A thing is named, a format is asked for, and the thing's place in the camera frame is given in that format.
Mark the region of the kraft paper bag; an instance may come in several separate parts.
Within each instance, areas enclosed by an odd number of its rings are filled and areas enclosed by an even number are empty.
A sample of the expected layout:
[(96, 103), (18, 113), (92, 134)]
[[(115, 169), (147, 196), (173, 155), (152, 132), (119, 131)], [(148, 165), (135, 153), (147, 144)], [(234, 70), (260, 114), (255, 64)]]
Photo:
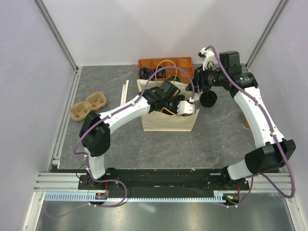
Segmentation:
[[(155, 71), (148, 80), (137, 79), (137, 87), (139, 92), (143, 89), (156, 88), (162, 85), (163, 81), (152, 81), (152, 78), (161, 70), (176, 69), (181, 71), (190, 80), (190, 76), (181, 68), (176, 66), (165, 66)], [(185, 100), (188, 101), (192, 97), (191, 83), (184, 84), (180, 82), (171, 81), (176, 87), (179, 88), (179, 95), (184, 95)], [(191, 131), (195, 125), (198, 117), (199, 110), (195, 109), (195, 113), (191, 116), (167, 115), (158, 111), (152, 111), (141, 117), (143, 130), (145, 131)]]

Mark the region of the stack of paper cups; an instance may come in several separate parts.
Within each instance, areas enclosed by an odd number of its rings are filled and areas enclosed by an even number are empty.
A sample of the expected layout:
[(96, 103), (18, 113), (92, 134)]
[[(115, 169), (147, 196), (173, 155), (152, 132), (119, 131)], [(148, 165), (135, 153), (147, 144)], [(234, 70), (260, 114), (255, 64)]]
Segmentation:
[(246, 120), (244, 120), (244, 121), (242, 122), (242, 125), (243, 125), (243, 127), (244, 127), (245, 129), (250, 129), (250, 126), (249, 126), (249, 124), (248, 124), (248, 122), (247, 122)]

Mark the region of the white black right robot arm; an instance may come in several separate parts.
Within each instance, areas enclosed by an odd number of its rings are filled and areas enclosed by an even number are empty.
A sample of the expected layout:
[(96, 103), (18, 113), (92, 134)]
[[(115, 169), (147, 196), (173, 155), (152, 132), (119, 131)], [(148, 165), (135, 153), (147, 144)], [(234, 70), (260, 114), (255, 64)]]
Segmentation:
[(217, 95), (212, 87), (223, 87), (239, 105), (252, 131), (256, 149), (244, 159), (225, 168), (220, 177), (221, 186), (232, 189), (238, 179), (265, 173), (286, 165), (296, 149), (293, 140), (286, 140), (277, 129), (261, 98), (258, 83), (250, 72), (243, 72), (237, 51), (226, 51), (219, 55), (202, 48), (198, 55), (203, 65), (194, 71), (195, 90), (202, 93), (199, 101), (204, 107), (212, 107)]

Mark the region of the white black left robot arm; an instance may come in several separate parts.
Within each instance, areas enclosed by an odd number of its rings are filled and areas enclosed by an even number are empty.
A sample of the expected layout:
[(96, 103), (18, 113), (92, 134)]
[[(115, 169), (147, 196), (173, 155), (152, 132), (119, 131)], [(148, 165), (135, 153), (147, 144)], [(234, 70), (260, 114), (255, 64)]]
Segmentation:
[(166, 110), (177, 116), (194, 112), (194, 105), (187, 101), (181, 90), (169, 80), (160, 86), (144, 88), (131, 101), (108, 112), (90, 112), (80, 130), (78, 145), (84, 147), (89, 184), (101, 189), (108, 181), (105, 178), (104, 154), (111, 145), (111, 135), (121, 126), (153, 111)]

